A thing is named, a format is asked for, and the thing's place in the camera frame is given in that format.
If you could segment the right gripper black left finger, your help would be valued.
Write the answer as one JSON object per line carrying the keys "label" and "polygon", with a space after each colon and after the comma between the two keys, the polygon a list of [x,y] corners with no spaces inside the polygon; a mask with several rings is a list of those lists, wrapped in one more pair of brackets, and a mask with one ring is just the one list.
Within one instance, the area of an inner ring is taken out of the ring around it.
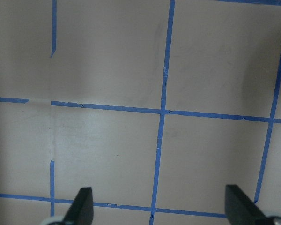
{"label": "right gripper black left finger", "polygon": [[91,225],[94,218],[91,187],[82,187],[62,220],[63,225]]}

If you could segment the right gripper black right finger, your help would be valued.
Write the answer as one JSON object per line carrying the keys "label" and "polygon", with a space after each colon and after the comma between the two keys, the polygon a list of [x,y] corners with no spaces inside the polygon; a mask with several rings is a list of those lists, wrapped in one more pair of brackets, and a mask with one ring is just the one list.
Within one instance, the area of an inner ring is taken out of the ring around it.
{"label": "right gripper black right finger", "polygon": [[238,185],[225,187],[225,215],[231,225],[272,224],[272,219],[265,216]]}

